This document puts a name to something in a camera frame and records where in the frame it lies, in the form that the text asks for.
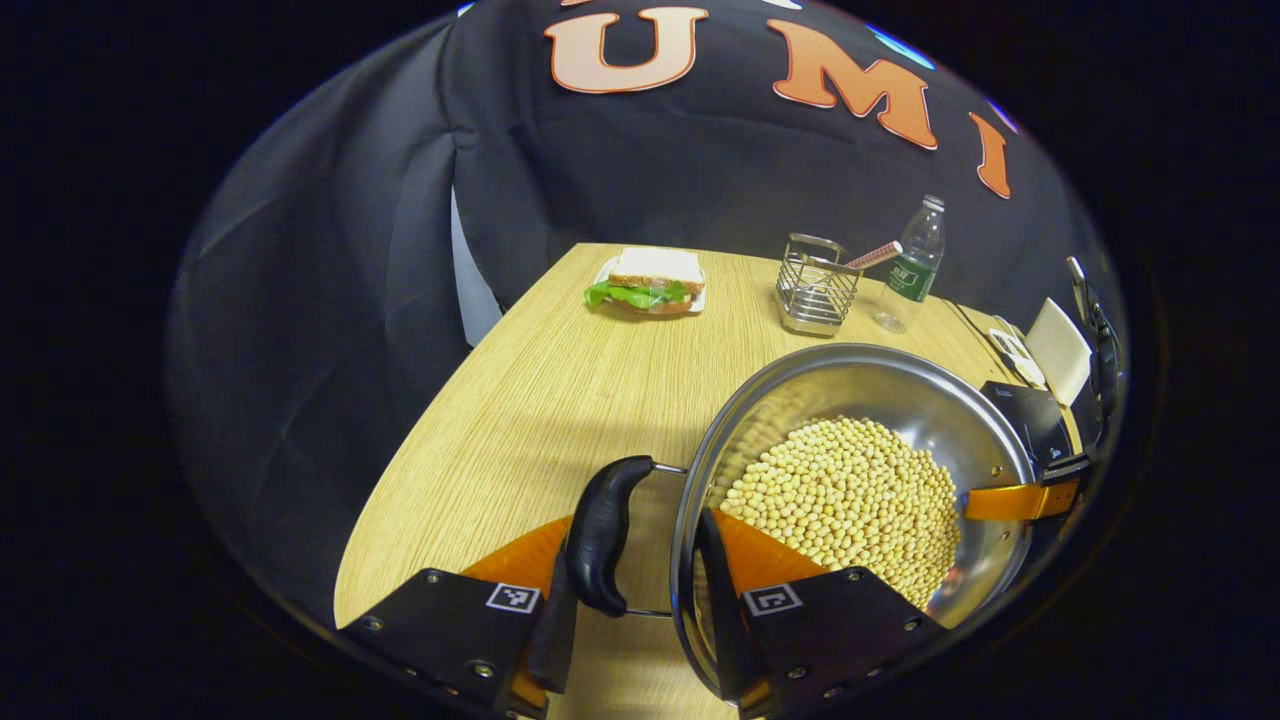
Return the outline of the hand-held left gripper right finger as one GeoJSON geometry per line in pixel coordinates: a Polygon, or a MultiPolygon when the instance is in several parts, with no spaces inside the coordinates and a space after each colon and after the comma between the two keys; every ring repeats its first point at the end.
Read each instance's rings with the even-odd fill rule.
{"type": "Polygon", "coordinates": [[[717,693],[741,717],[810,717],[884,684],[945,626],[868,568],[826,569],[717,509],[694,546],[717,693]]]}

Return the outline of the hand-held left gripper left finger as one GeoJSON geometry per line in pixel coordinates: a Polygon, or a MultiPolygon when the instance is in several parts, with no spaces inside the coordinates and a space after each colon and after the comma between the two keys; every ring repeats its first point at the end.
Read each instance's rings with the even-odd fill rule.
{"type": "Polygon", "coordinates": [[[348,639],[470,707],[545,717],[566,691],[576,632],[562,544],[549,521],[461,571],[426,568],[346,624],[348,639]]]}

